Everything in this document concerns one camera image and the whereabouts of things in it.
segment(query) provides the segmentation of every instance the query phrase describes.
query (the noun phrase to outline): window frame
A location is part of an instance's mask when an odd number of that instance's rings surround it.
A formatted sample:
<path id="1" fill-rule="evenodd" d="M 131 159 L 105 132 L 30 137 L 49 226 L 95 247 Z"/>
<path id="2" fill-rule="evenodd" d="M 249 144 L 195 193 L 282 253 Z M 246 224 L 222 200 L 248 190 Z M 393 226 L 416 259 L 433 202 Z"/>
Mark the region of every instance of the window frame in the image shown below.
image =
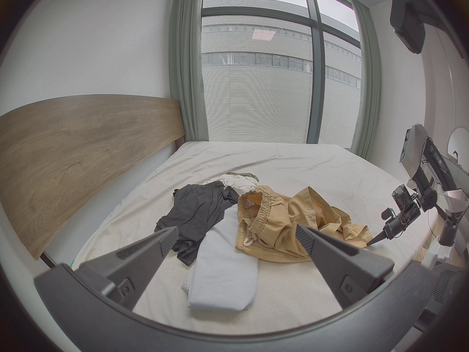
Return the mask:
<path id="1" fill-rule="evenodd" d="M 348 0 L 337 0 L 347 7 L 353 9 L 351 2 Z M 324 107 L 325 92 L 325 44 L 324 32 L 332 34 L 340 39 L 349 42 L 355 47 L 360 47 L 360 41 L 350 35 L 341 32 L 335 27 L 326 25 L 321 21 L 321 14 L 317 0 L 306 0 L 308 5 L 309 17 L 296 15 L 294 13 L 284 12 L 275 9 L 245 7 L 245 6 L 224 6 L 202 8 L 201 16 L 210 17 L 217 15 L 250 15 L 268 18 L 277 18 L 284 21 L 300 23 L 311 28 L 312 47 L 313 47 L 313 90 L 311 94 L 311 111 L 309 115 L 309 128 L 306 143 L 317 144 L 320 137 L 321 121 Z"/>

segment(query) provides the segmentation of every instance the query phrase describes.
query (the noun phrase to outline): pile of clothes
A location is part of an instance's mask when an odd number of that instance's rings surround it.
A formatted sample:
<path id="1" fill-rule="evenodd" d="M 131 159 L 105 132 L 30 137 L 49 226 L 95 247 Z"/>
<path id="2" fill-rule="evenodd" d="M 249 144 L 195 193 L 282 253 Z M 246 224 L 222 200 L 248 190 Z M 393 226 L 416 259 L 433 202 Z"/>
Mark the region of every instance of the pile of clothes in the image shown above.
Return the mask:
<path id="1" fill-rule="evenodd" d="M 256 295 L 259 259 L 311 261 L 295 237 L 297 224 L 360 248 L 372 239 L 366 225 L 352 223 L 312 188 L 288 197 L 259 185 L 251 173 L 229 172 L 176 189 L 173 196 L 174 207 L 155 231 L 177 226 L 173 250 L 178 259 L 190 266 L 197 258 L 182 284 L 190 308 L 248 309 Z"/>

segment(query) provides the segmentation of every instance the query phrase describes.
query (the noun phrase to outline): building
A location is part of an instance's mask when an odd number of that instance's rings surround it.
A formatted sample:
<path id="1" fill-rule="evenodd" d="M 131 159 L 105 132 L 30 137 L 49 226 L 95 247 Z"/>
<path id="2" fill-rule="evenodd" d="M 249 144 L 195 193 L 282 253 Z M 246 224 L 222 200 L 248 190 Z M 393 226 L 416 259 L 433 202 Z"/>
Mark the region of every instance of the building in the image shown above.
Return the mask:
<path id="1" fill-rule="evenodd" d="M 278 0 L 203 0 L 203 7 L 248 6 L 308 17 Z M 358 32 L 321 15 L 359 41 Z M 313 88 L 311 28 L 277 18 L 202 18 L 202 72 L 209 138 L 305 143 Z M 362 78 L 358 47 L 324 32 L 325 96 L 319 143 L 352 144 Z"/>

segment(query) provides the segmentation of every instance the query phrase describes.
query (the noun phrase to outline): round mirror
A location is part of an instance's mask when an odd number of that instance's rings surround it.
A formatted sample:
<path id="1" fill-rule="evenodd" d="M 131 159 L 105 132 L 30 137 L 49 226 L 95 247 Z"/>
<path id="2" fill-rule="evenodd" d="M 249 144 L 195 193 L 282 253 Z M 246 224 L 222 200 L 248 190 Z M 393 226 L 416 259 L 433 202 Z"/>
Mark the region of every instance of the round mirror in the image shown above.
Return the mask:
<path id="1" fill-rule="evenodd" d="M 469 171 L 469 132 L 466 128 L 456 128 L 448 142 L 448 154 L 466 172 Z"/>

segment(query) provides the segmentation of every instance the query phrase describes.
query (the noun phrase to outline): black garment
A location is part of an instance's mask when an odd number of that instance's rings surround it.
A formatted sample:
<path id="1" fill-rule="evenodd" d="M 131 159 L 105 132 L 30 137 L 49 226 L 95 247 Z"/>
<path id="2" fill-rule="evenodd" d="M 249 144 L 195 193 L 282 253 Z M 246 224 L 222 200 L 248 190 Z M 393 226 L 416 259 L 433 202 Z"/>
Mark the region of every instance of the black garment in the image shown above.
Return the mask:
<path id="1" fill-rule="evenodd" d="M 177 257 L 189 266 L 197 257 L 206 232 L 225 216 L 225 210 L 238 203 L 238 194 L 221 181 L 206 185 L 186 185 L 176 189 L 174 206 L 156 223 L 155 232 L 177 226 L 179 238 L 173 246 Z"/>

